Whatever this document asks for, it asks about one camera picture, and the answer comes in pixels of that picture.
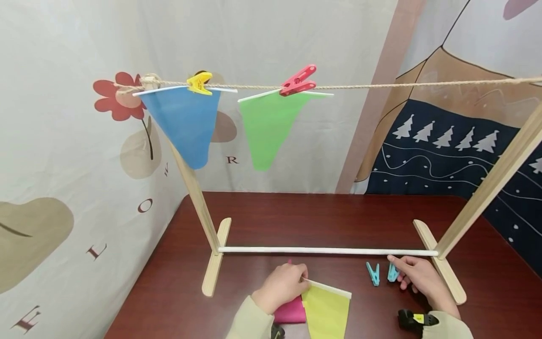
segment clothespin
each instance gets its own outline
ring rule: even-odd
[[[378,286],[380,284],[380,264],[376,264],[376,271],[373,271],[371,268],[371,264],[369,264],[368,261],[366,263],[369,275],[371,276],[371,280],[373,282],[373,286]]]
[[[390,268],[388,269],[388,281],[393,283],[395,280],[397,280],[398,276],[399,276],[399,271],[397,270],[394,264],[390,263]]]
[[[188,90],[205,95],[212,95],[211,91],[208,91],[203,87],[203,85],[212,78],[212,74],[209,72],[198,72],[193,77],[189,78],[186,82],[188,83]]]
[[[316,87],[316,82],[314,81],[304,81],[311,74],[316,72],[316,65],[308,65],[299,72],[297,72],[293,77],[288,79],[282,87],[285,87],[280,90],[279,94],[283,97],[287,97],[292,94],[306,91],[311,88]]]

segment beige sleeve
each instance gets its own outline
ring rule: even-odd
[[[423,339],[473,339],[469,328],[461,320],[441,311],[431,311],[429,314],[435,316],[439,323],[424,326]]]
[[[263,312],[248,296],[237,311],[226,339],[270,339],[273,320],[274,316]]]

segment hand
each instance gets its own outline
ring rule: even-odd
[[[412,283],[412,291],[422,292],[435,311],[443,311],[461,319],[448,288],[430,262],[409,256],[398,259],[393,255],[389,255],[388,260],[400,270],[397,281],[401,283],[402,290],[406,290]]]
[[[278,266],[267,277],[263,286],[252,293],[252,300],[265,313],[271,315],[277,308],[294,300],[311,287],[302,277],[308,278],[305,264]]]

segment blue clothespin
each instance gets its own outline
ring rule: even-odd
[[[390,268],[388,269],[388,281],[393,283],[395,280],[397,280],[398,276],[399,276],[399,271],[397,270],[394,264],[390,263]]]
[[[376,271],[373,271],[369,262],[367,261],[366,263],[373,286],[378,286],[380,284],[380,264],[376,264]]]

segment wooden frame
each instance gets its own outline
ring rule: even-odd
[[[156,76],[149,74],[144,78],[155,80]],[[145,85],[145,88],[155,89],[155,85]],[[231,218],[222,220],[218,233],[212,223],[207,204],[199,187],[196,173],[180,156],[179,152],[170,143],[171,150],[177,161],[179,171],[183,176],[184,183],[196,209],[203,232],[211,247],[211,257],[207,265],[207,271],[203,278],[203,294],[212,297],[218,272],[222,262],[223,253],[327,253],[327,254],[394,254],[394,255],[417,255],[432,258],[438,273],[445,281],[456,304],[461,305],[467,301],[467,295],[461,286],[457,276],[446,260],[446,256],[478,219],[499,191],[512,178],[527,157],[542,140],[542,103],[540,103],[518,134],[514,137],[505,152],[501,155],[486,179],[474,192],[454,222],[450,225],[439,242],[431,233],[429,227],[420,220],[414,220],[414,227],[420,236],[425,250],[379,250],[374,248],[310,248],[310,247],[229,247],[226,246]]]

